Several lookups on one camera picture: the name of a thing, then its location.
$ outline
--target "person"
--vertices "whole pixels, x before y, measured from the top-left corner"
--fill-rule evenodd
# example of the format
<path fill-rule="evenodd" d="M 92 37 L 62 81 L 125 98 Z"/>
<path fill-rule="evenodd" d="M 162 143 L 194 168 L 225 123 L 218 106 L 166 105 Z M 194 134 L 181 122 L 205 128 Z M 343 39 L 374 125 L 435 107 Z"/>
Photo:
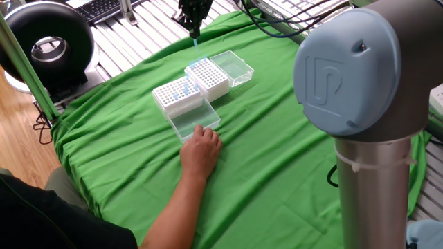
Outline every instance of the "person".
<path fill-rule="evenodd" d="M 174 194 L 138 248 L 191 247 L 206 181 L 221 148 L 216 132 L 195 127 L 180 149 L 182 174 Z M 62 177 L 66 172 L 56 169 L 42 190 L 0 174 L 0 248 L 137 248 L 130 230 L 88 213 L 84 200 L 60 198 L 75 190 L 72 182 L 51 183 Z"/>

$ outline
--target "black sleeve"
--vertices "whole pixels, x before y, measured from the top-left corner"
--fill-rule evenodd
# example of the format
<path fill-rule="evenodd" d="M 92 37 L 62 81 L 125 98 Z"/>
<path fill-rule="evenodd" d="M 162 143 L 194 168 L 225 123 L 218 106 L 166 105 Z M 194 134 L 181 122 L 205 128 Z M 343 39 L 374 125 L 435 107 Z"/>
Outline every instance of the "black sleeve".
<path fill-rule="evenodd" d="M 69 205 L 54 191 L 1 174 L 0 214 L 0 230 L 6 231 L 0 243 L 15 248 L 27 241 L 34 248 L 36 241 L 45 248 L 137 248 L 131 230 Z"/>

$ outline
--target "clear plastic box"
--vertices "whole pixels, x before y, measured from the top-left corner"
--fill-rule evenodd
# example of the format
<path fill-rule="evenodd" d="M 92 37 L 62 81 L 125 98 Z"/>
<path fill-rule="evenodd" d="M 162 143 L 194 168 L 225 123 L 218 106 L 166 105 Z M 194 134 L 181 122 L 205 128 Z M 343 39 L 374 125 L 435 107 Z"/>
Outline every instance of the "clear plastic box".
<path fill-rule="evenodd" d="M 189 111 L 185 113 L 167 114 L 168 122 L 182 143 L 192 137 L 196 125 L 201 125 L 204 129 L 208 127 L 215 129 L 220 123 L 220 117 L 207 99 L 197 100 L 191 105 L 192 108 L 188 108 Z"/>
<path fill-rule="evenodd" d="M 244 60 L 240 59 L 233 51 L 228 50 L 210 58 L 229 77 L 230 87 L 238 86 L 252 79 L 254 69 Z"/>

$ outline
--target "human hand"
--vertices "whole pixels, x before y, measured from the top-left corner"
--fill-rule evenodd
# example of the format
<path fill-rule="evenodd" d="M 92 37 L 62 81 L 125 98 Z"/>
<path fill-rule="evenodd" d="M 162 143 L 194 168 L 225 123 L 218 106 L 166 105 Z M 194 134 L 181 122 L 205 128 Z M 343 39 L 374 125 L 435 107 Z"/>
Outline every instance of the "human hand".
<path fill-rule="evenodd" d="M 202 178 L 206 181 L 213 172 L 222 149 L 222 140 L 217 132 L 198 124 L 194 135 L 180 149 L 183 177 Z"/>

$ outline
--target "green cloth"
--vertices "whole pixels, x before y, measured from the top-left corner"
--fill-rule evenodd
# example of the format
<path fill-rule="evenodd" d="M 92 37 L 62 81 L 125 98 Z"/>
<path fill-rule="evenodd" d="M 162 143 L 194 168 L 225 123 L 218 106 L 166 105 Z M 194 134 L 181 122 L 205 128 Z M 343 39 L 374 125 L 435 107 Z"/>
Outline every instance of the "green cloth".
<path fill-rule="evenodd" d="M 178 41 L 74 101 L 54 124 L 57 155 L 89 207 L 142 242 L 181 175 L 181 143 L 151 91 L 183 77 L 198 56 L 232 50 L 255 72 L 212 103 L 224 148 L 193 248 L 343 248 L 338 189 L 326 181 L 334 140 L 306 119 L 293 93 L 298 45 L 234 12 L 203 30 L 198 49 Z M 426 170 L 424 139 L 414 138 L 410 211 Z"/>

